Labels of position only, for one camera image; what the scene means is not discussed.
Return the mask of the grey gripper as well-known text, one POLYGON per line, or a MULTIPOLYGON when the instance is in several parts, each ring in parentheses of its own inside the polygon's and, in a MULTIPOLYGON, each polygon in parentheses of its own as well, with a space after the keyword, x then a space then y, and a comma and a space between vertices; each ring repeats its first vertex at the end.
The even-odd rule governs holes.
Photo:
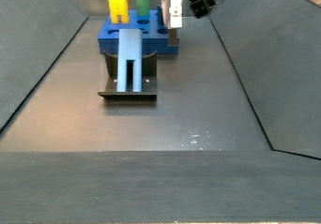
POLYGON ((176 30, 182 27, 182 0, 160 0, 161 8, 168 9, 168 44, 178 45, 176 30))

